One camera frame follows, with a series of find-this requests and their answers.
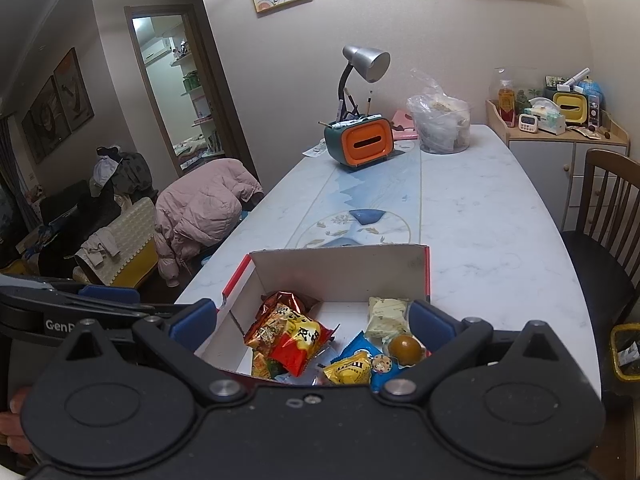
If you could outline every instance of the dark framed painting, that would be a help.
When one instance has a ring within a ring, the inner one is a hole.
[[[74,48],[66,53],[53,71],[53,79],[66,122],[69,129],[74,132],[94,116],[94,109],[91,108]]]
[[[49,77],[22,120],[22,128],[36,164],[71,135],[53,76]]]

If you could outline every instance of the amber liquid bottle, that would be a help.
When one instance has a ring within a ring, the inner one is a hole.
[[[516,125],[516,92],[513,90],[511,81],[500,81],[498,110],[500,111],[502,120],[507,126],[513,128]]]

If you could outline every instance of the black chair seat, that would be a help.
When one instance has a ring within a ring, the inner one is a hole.
[[[606,344],[616,319],[635,298],[633,283],[597,240],[576,231],[562,233],[562,240],[582,287],[596,343]]]

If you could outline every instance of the wooden cabinet top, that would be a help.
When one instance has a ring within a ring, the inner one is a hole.
[[[588,142],[590,144],[613,144],[615,146],[628,146],[629,136],[622,127],[619,126],[610,115],[603,112],[603,126],[611,132],[611,138],[606,139],[604,136],[602,140],[588,139],[587,137],[574,132],[573,130],[567,130],[562,135],[553,135],[547,132],[539,130],[536,134],[530,134],[523,132],[519,128],[508,127],[498,110],[495,107],[494,102],[486,101],[486,117],[489,127],[502,139],[506,145],[509,145],[511,140],[555,140],[557,142]]]

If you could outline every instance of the metal screw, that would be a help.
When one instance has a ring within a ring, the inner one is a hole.
[[[311,394],[305,397],[305,402],[307,404],[320,404],[322,402],[322,397]]]
[[[391,395],[411,395],[415,393],[418,386],[409,379],[391,379],[385,383],[385,390]]]
[[[209,385],[209,390],[217,397],[233,397],[235,394],[240,393],[241,389],[242,386],[231,379],[213,381]]]
[[[302,406],[305,405],[302,399],[287,399],[287,402],[285,402],[285,404],[290,408],[302,408]]]

